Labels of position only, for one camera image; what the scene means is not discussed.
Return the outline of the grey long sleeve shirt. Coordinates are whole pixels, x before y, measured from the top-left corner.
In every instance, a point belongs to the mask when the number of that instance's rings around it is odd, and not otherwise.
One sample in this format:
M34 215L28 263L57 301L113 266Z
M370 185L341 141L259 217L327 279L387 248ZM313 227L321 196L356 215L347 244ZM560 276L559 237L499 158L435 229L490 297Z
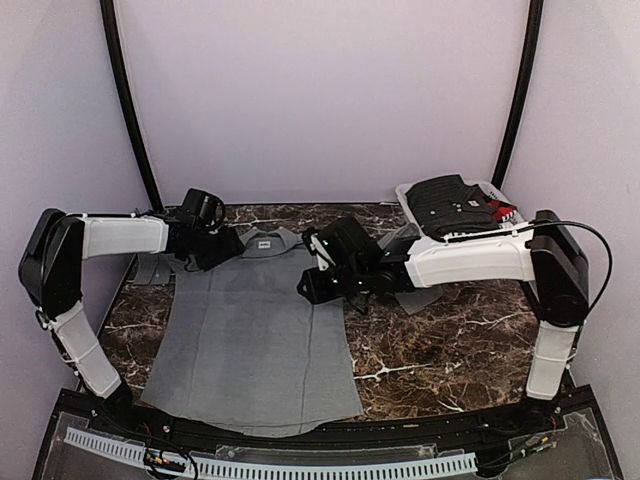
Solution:
M175 295L143 402L258 437L360 416L342 302L312 305L296 290L313 265L301 237L255 228L242 242L207 272L171 262Z

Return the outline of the light grey plastic basket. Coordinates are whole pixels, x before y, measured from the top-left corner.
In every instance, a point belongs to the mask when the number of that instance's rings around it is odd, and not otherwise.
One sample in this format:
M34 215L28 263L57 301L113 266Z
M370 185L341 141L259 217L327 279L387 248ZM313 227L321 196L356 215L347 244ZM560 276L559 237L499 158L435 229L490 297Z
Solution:
M406 219L441 243L501 237L524 222L518 208L492 184L445 175L395 188Z

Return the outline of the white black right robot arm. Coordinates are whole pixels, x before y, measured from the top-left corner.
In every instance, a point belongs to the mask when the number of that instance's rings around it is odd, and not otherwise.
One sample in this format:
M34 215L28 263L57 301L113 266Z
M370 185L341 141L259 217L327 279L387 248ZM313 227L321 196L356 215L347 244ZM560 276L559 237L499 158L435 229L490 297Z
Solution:
M533 220L510 228L430 237L410 225L380 243L352 216L322 230L309 229L303 242L317 260L305 270L298 293L314 305L360 292L409 293L456 282L496 279L531 283L539 321L525 394L510 413L521 434L534 432L572 361L579 334L599 295L589 292L589 262L570 234L577 222L540 210Z

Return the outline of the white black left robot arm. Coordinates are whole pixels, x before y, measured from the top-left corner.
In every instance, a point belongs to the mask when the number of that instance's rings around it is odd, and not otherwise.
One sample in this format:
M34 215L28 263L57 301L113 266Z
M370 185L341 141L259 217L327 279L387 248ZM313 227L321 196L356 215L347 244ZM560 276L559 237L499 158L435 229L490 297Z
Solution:
M83 263L94 257L169 254L206 272L240 255L244 245L225 223L217 196L191 188L183 203L161 213L89 214L45 210L28 241L18 277L42 330L86 390L106 401L103 421L120 436L141 427L132 392L104 352L83 306Z

